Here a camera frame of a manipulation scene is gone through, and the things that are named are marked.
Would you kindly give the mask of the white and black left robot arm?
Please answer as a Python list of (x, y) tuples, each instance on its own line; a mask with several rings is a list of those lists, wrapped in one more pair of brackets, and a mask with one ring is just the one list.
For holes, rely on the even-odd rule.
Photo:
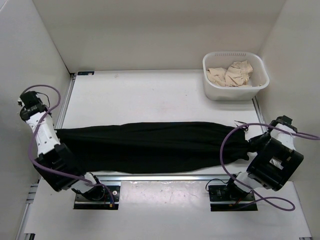
[(82, 177), (90, 182), (55, 174), (34, 165), (44, 180), (56, 192), (71, 189), (89, 201), (103, 199), (106, 196), (106, 189), (95, 175), (84, 171), (70, 149), (60, 142), (54, 129), (53, 118), (47, 112), (49, 107), (43, 103), (39, 93), (36, 91), (22, 93), (18, 104), (22, 107), (20, 118), (35, 134), (37, 157), (34, 161), (45, 168)]

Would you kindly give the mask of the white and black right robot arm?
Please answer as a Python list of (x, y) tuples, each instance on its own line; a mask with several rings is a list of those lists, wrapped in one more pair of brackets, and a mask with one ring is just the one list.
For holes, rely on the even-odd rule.
[(244, 199), (251, 189), (265, 188), (280, 190), (293, 175), (304, 156), (294, 146), (291, 135), (298, 130), (292, 125), (292, 119), (283, 115), (273, 120), (270, 125), (284, 131), (269, 128), (264, 134), (249, 140), (249, 151), (256, 152), (256, 157), (248, 166), (246, 172), (234, 174), (230, 178), (224, 193), (230, 200)]

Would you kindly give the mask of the black trousers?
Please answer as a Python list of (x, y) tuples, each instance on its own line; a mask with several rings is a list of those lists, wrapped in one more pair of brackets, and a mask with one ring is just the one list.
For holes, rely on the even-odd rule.
[(138, 122), (56, 134), (87, 172), (182, 173), (249, 159), (245, 131), (213, 122)]

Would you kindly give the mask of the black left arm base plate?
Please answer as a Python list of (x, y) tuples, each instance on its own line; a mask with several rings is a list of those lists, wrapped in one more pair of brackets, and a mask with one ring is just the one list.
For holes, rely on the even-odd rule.
[(107, 181), (103, 186), (94, 187), (88, 193), (76, 193), (73, 203), (75, 210), (118, 210), (121, 196), (121, 182)]

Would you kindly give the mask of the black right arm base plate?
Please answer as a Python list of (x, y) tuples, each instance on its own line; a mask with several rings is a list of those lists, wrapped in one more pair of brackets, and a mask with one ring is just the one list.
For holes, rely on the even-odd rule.
[(234, 188), (227, 187), (228, 182), (219, 178), (213, 178), (205, 185), (209, 194), (211, 212), (254, 212), (258, 211), (252, 193), (239, 193)]

